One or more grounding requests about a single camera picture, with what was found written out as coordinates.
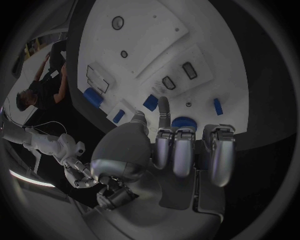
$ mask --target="person's arm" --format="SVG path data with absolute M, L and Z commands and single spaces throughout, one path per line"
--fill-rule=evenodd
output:
M 48 54 L 48 55 L 46 56 L 45 60 L 42 61 L 42 64 L 40 65 L 39 69 L 37 70 L 37 73 L 36 73 L 35 76 L 34 76 L 34 81 L 37 81 L 37 82 L 38 82 L 38 81 L 40 80 L 41 75 L 42 75 L 42 73 L 43 73 L 43 71 L 44 71 L 46 62 L 47 62 L 48 59 L 49 59 L 49 56 L 50 56 L 50 54 Z
M 54 101 L 58 104 L 61 100 L 65 98 L 66 90 L 67 90 L 67 69 L 66 63 L 61 68 L 61 84 L 57 94 L 54 94 Z

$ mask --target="person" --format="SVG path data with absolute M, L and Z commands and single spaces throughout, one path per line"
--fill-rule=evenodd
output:
M 66 51 L 66 44 L 66 40 L 64 40 L 52 45 L 50 53 L 39 67 L 29 88 L 16 95 L 16 106 L 20 111 L 26 110 L 31 105 L 41 110 L 48 110 L 65 98 L 68 78 L 66 60 L 61 52 Z M 40 80 L 49 58 L 48 73 Z M 52 77 L 55 71 L 58 71 L 59 74 Z

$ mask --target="black t-shirt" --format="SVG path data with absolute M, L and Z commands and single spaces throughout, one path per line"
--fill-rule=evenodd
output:
M 56 104 L 54 94 L 59 93 L 61 78 L 60 74 L 52 78 L 51 73 L 53 73 L 53 71 L 49 69 L 49 72 L 42 80 L 33 81 L 29 86 L 29 89 L 37 95 L 37 101 L 34 106 L 38 109 L 48 110 Z

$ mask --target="light strip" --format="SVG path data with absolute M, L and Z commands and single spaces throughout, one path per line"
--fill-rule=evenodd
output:
M 52 184 L 50 184 L 50 183 L 46 183 L 46 182 L 42 182 L 42 181 L 36 181 L 36 180 L 30 179 L 30 178 L 21 176 L 21 175 L 15 173 L 15 172 L 12 171 L 12 170 L 9 170 L 9 171 L 10 171 L 10 174 L 11 174 L 11 175 L 15 176 L 15 177 L 18 178 L 18 179 L 21 179 L 21 180 L 23 180 L 23 181 L 26 181 L 26 182 L 28 182 L 28 183 L 55 188 L 55 186 L 52 185 Z

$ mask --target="circular hole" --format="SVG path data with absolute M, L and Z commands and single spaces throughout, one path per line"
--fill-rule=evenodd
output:
M 128 53 L 126 51 L 121 51 L 121 56 L 125 59 L 128 57 Z
M 124 25 L 124 19 L 121 16 L 116 16 L 111 22 L 112 28 L 120 30 Z

